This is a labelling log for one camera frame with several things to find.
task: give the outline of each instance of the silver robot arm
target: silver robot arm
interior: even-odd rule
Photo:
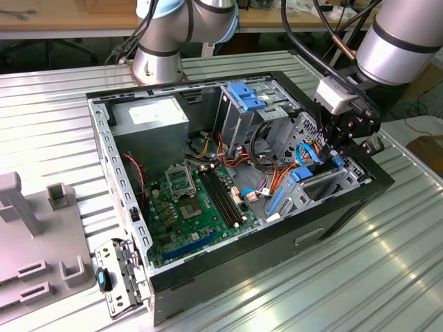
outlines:
[[[315,99],[322,106],[317,123],[328,148],[341,154],[377,153],[381,142],[374,133],[381,120],[442,46],[442,0],[384,0],[353,66],[338,71],[377,110],[333,75],[323,78]],[[350,138],[371,135],[359,149],[349,150]]]
[[[138,0],[137,15],[146,17],[150,1]],[[132,70],[139,84],[183,79],[179,47],[186,42],[222,43],[238,25],[235,0],[157,0],[157,7],[141,37]]]

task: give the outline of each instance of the blue cable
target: blue cable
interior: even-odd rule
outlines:
[[[222,49],[223,43],[220,43],[217,47],[217,50],[215,50],[214,55],[217,55],[217,53]]]
[[[255,189],[254,188],[246,188],[243,189],[243,191],[240,193],[241,196],[244,196],[245,194],[249,193],[249,192],[254,192]]]
[[[304,147],[307,153],[311,156],[311,159],[315,161],[316,163],[323,164],[322,161],[317,157],[315,151],[306,143],[300,143],[296,147],[296,159],[300,166],[304,166],[305,163],[303,162],[302,156],[300,155],[300,147]]]

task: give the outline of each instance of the grey holder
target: grey holder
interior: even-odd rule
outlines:
[[[95,284],[74,189],[21,194],[0,175],[0,325]]]

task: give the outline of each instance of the latch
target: latch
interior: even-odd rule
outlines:
[[[143,305],[151,292],[138,252],[128,240],[112,239],[95,250],[100,291],[105,294],[109,315],[116,319]]]

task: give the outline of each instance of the aluminum profile table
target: aluminum profile table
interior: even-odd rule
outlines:
[[[312,97],[319,76],[287,52],[183,61],[190,79],[284,71]],[[126,66],[0,76],[0,172],[23,192],[74,186],[91,254],[123,236],[99,166],[84,94],[134,86]],[[337,235],[156,328],[139,308],[111,321],[93,288],[1,331],[389,331],[443,329],[441,180],[382,131],[375,160],[393,187]]]

